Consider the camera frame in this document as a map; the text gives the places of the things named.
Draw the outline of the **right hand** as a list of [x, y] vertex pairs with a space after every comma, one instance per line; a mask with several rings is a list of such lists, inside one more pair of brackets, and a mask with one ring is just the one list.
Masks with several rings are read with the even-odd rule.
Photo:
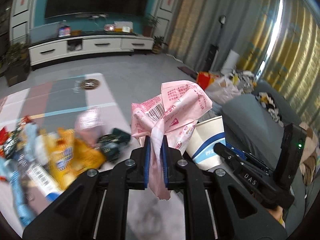
[[267, 209], [269, 214], [283, 227], [285, 228], [285, 222], [283, 220], [283, 208], [277, 206], [275, 209]]

